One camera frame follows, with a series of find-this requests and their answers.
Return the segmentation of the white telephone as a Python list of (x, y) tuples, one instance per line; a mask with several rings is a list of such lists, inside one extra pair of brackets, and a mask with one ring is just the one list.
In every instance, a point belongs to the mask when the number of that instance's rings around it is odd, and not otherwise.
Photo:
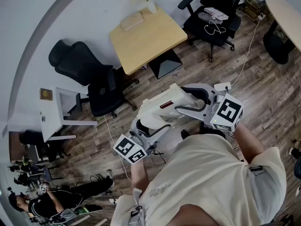
[(168, 124), (173, 127), (184, 116), (176, 111), (176, 106), (197, 108), (197, 103), (190, 94), (174, 83), (152, 99), (143, 100), (137, 118), (143, 126), (150, 129), (156, 130)]

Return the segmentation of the person's left forearm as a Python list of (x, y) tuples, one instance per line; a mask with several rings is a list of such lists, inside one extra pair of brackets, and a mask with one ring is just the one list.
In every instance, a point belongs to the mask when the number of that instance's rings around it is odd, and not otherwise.
[(131, 165), (131, 188), (137, 188), (144, 192), (149, 185), (149, 177), (144, 160), (141, 159)]

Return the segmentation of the person's right forearm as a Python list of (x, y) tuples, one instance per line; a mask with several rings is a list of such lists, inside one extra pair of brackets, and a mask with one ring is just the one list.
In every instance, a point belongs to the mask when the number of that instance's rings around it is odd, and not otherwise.
[(233, 133), (241, 152), (250, 164), (254, 157), (265, 151), (263, 144), (260, 140), (244, 125), (240, 122)]

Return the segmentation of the person's legs black trousers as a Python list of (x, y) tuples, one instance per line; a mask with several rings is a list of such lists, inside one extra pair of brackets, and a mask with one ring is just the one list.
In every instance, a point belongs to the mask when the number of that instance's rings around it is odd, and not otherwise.
[[(222, 131), (220, 131), (220, 130), (218, 130), (218, 129), (213, 129), (213, 128), (211, 128), (211, 127), (205, 126), (205, 124), (204, 124), (203, 121), (200, 123), (198, 134), (200, 134), (200, 135), (204, 135), (204, 134), (214, 134), (214, 135), (219, 135), (219, 136), (223, 137), (224, 139), (226, 138), (226, 137), (225, 137), (225, 134), (224, 134)], [(183, 140), (184, 140), (185, 138), (189, 137), (190, 135), (191, 135), (191, 134), (190, 134), (187, 130), (185, 130), (185, 129), (183, 129), (183, 130), (181, 131), (181, 137), (182, 137)]]

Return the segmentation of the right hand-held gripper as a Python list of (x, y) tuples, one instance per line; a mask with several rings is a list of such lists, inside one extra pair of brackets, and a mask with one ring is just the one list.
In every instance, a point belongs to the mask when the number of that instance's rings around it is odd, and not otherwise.
[(205, 105), (201, 109), (176, 106), (178, 113), (201, 120), (213, 129), (235, 131), (243, 116), (244, 105), (228, 91), (216, 91), (205, 83), (192, 83), (181, 86), (181, 89), (203, 100)]

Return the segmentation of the white flat box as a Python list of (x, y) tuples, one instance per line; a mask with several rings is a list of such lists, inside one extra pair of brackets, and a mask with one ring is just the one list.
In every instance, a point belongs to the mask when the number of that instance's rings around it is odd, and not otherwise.
[(229, 16), (215, 8), (204, 8), (204, 11), (212, 16), (213, 19), (220, 21), (228, 20)]

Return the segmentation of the olive storage crate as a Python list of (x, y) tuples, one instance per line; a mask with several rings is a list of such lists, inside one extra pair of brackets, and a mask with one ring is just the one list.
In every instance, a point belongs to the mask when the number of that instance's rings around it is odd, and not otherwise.
[(261, 12), (265, 10), (265, 1), (260, 0), (245, 0), (245, 13), (251, 18), (256, 19)]

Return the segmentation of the square light wooden table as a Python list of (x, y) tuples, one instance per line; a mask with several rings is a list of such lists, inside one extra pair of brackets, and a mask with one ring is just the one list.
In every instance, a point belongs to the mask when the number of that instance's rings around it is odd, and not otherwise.
[(144, 21), (124, 31), (120, 25), (110, 31), (109, 38), (127, 75), (131, 75), (153, 59), (187, 40), (188, 35), (162, 8), (155, 14), (140, 10)]

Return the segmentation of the black padded office chair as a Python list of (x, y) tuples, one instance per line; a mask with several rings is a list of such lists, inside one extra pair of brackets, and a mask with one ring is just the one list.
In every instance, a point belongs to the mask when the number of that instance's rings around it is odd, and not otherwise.
[(123, 91), (139, 80), (126, 81), (112, 65), (102, 64), (82, 41), (72, 45), (59, 40), (51, 49), (48, 60), (55, 71), (67, 76), (82, 86), (87, 86), (87, 98), (76, 95), (76, 110), (82, 111), (82, 104), (89, 103), (92, 115), (101, 117), (115, 111), (124, 103), (130, 105), (133, 111), (137, 107), (128, 101)]

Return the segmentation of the white side table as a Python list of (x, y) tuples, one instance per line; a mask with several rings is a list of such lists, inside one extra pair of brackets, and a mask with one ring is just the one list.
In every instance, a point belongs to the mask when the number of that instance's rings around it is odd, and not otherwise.
[(61, 95), (75, 98), (76, 92), (53, 88), (53, 100), (40, 100), (40, 125), (44, 142), (55, 140), (74, 139), (76, 135), (54, 136), (63, 126), (97, 126), (97, 121), (72, 121), (65, 120), (69, 113), (63, 111)]

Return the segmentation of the person's torso cream t-shirt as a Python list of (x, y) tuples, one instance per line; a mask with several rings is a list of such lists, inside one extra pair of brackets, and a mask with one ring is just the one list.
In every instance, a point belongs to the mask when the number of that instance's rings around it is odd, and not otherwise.
[(286, 175), (279, 149), (239, 160), (219, 135), (192, 135), (147, 189), (119, 197), (111, 226), (167, 226), (183, 205), (203, 209), (220, 226), (260, 226), (279, 211)]

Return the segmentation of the small black chair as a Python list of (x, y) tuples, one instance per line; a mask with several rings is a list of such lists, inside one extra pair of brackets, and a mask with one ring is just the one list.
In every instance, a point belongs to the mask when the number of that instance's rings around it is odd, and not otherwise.
[(47, 156), (50, 162), (53, 162), (57, 155), (59, 155), (60, 158), (64, 158), (62, 154), (70, 156), (70, 154), (67, 154), (63, 149), (64, 140), (44, 142), (41, 132), (30, 130), (22, 132), (19, 134), (19, 141), (23, 145), (35, 145), (37, 147), (39, 157)]

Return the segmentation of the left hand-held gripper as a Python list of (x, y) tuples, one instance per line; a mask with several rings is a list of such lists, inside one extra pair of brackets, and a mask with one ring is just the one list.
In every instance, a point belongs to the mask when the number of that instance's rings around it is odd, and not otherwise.
[(154, 133), (147, 135), (137, 127), (138, 119), (132, 121), (130, 130), (121, 135), (113, 149), (127, 162), (135, 164), (139, 160), (151, 154), (156, 148), (156, 143), (171, 129), (171, 125), (165, 125)]

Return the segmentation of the grey cloth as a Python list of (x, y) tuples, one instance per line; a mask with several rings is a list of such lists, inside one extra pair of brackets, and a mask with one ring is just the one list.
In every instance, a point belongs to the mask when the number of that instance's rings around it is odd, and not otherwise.
[(201, 19), (202, 21), (208, 23), (208, 24), (222, 24), (223, 21), (216, 19), (214, 16), (210, 15), (209, 13), (206, 12), (200, 12), (198, 13), (198, 18)]

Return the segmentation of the black mesh office chair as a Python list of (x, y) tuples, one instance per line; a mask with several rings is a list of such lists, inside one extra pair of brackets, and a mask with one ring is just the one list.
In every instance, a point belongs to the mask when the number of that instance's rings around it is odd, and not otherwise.
[[(185, 21), (183, 27), (186, 31), (194, 35), (188, 40), (188, 44), (192, 45), (196, 40), (203, 40), (210, 44), (210, 58), (213, 62), (214, 46), (222, 46), (225, 43), (230, 45), (232, 51), (235, 50), (235, 45), (228, 41), (228, 38), (234, 38), (235, 33), (241, 25), (242, 18), (236, 14), (238, 2), (240, 0), (200, 0), (201, 7), (193, 11), (191, 3), (193, 0), (182, 0), (178, 8), (188, 9), (190, 17)], [(198, 18), (198, 13), (205, 12), (204, 8), (215, 8), (229, 16), (228, 20), (224, 20), (222, 24), (208, 24)]]

